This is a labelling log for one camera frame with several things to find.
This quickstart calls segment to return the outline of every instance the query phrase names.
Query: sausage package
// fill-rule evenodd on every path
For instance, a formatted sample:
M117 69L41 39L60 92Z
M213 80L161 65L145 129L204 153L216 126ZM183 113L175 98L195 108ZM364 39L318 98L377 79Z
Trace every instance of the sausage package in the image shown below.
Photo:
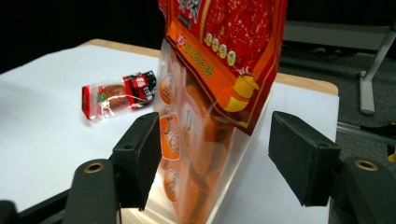
M286 0L159 0L159 174L176 223L210 223L276 77Z
M154 98L156 85L148 71L83 86L82 112L89 120L100 120L141 108Z

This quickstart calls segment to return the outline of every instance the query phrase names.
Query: table edge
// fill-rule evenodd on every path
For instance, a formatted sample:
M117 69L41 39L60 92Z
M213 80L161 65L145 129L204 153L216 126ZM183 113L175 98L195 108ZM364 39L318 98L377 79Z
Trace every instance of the table edge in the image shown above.
M150 57L156 57L159 58L161 55L161 51L158 49L149 49L145 47L139 47L135 45L130 45L130 44L123 44L120 42L115 42L115 41L110 41L110 40L104 40L104 39L92 39L89 40L81 46L87 46L87 45L95 45L99 47L104 47L104 48L109 48L109 49L118 49L122 51L127 51L127 52L132 52L132 53L137 53L137 54L142 54ZM294 87L299 87L311 91L319 91L323 93L327 93L330 95L335 95L338 96L338 88L334 84L328 81L322 81L322 80L317 80L313 78L307 78L307 77L297 77L293 75L288 75L288 74L283 74L283 73L277 73L275 82L281 83L281 84L286 84L286 85L291 85Z

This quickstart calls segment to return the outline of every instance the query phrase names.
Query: orange plastic bag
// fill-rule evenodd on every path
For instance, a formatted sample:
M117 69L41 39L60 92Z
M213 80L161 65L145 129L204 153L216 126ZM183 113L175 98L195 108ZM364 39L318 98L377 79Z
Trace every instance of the orange plastic bag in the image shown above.
M205 223L249 141L235 133L253 133L276 77L286 0L158 2L160 174L178 221Z

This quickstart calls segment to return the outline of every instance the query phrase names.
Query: table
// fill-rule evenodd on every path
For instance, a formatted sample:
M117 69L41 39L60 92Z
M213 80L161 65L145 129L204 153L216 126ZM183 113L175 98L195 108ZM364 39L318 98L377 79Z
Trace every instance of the table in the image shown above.
M80 110L81 87L135 72L156 71L159 51L94 39L0 76L1 200L19 211L68 189L85 161L108 158L140 115L91 123ZM278 74L266 115L292 113L335 140L338 90L328 82ZM265 116L246 169L221 223L327 223L328 207L303 208L267 156Z

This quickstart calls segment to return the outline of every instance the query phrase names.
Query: clear plastic packaging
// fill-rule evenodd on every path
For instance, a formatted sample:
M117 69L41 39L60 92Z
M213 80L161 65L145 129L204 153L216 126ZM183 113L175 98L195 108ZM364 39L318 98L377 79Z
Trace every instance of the clear plastic packaging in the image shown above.
M166 38L154 102L163 151L158 174L172 222L215 223L271 93L286 1L159 6Z
M157 79L152 71L82 87L82 111L89 120L108 119L150 103Z

